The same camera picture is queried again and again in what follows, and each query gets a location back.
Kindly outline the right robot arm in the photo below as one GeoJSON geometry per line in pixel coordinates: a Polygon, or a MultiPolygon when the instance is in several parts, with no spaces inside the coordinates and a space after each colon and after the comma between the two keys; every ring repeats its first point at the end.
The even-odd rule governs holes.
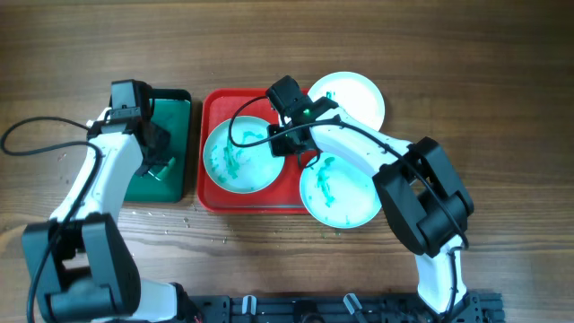
{"type": "Polygon", "coordinates": [[[311,99],[289,75],[265,96],[281,120],[270,131],[273,152],[332,153],[370,177],[391,231],[415,255],[419,297],[443,319],[453,318],[466,293],[460,253],[469,246],[474,202],[440,144],[384,135],[330,98],[311,99]]]}

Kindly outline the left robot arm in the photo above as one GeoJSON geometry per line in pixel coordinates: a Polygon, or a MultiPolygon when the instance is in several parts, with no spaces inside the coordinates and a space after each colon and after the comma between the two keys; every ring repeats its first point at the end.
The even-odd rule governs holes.
{"type": "Polygon", "coordinates": [[[87,127],[88,152],[65,200],[46,222],[24,230],[28,308],[38,308],[45,321],[182,317],[180,286],[143,279],[117,227],[132,177],[171,165],[163,156],[170,133],[152,122],[162,100],[191,96],[134,79],[113,82],[108,107],[87,127]]]}

